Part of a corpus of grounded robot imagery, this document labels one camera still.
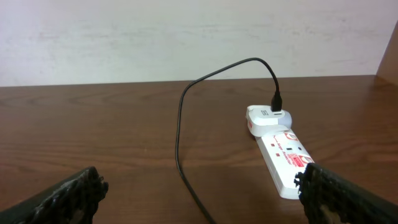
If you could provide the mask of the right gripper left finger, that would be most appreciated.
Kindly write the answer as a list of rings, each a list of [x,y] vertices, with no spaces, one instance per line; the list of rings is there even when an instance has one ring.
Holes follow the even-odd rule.
[[[1,212],[3,224],[92,224],[109,190],[93,166]]]

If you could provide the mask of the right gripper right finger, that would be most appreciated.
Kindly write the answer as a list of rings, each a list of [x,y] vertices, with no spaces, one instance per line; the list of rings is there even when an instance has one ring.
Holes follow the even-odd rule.
[[[322,166],[309,163],[295,175],[309,223],[397,223],[397,205]]]

